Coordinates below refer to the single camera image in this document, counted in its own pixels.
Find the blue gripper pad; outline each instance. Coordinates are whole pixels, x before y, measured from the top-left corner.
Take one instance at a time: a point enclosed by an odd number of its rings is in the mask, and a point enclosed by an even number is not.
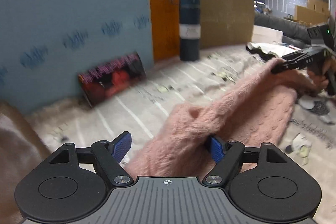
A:
[[[210,136],[205,142],[206,149],[211,154],[212,159],[219,163],[219,161],[224,158],[225,154],[221,143],[216,140],[216,137]]]
[[[120,138],[115,144],[112,153],[112,157],[120,163],[128,150],[130,150],[132,145],[132,136],[129,132],[124,132],[117,139]]]

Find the silver screw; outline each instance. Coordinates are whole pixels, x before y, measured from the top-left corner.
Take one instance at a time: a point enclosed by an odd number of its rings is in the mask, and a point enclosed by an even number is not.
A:
[[[205,180],[210,184],[218,184],[222,182],[222,178],[219,176],[208,176]]]
[[[128,183],[131,179],[128,176],[117,176],[114,178],[114,182],[118,184]]]

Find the cardboard panel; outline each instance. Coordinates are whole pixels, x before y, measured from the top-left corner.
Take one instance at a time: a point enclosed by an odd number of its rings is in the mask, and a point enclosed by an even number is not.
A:
[[[179,0],[150,0],[154,60],[179,54]]]
[[[328,16],[312,9],[296,5],[294,19],[315,25],[322,22],[327,22]]]
[[[0,0],[0,99],[26,114],[80,95],[77,74],[137,51],[153,66],[149,0]]]
[[[330,16],[329,4],[322,0],[308,0],[307,7],[316,12]]]
[[[201,48],[250,42],[253,4],[253,0],[201,0]]]

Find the pink knit sweater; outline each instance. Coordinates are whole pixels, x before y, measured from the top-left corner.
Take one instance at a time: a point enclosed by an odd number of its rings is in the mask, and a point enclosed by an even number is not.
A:
[[[272,75],[282,59],[272,59],[251,77],[208,107],[177,105],[160,133],[126,166],[137,176],[198,176],[201,180],[215,162],[203,144],[210,134],[235,139],[246,146],[278,144],[299,93],[315,92],[310,81],[296,70]],[[243,170],[251,168],[246,165]]]

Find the black leather couch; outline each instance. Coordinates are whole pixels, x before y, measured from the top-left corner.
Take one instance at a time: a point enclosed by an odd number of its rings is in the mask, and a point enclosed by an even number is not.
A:
[[[255,12],[254,25],[282,31],[283,43],[287,43],[298,48],[307,48],[311,46],[307,28],[299,23]]]

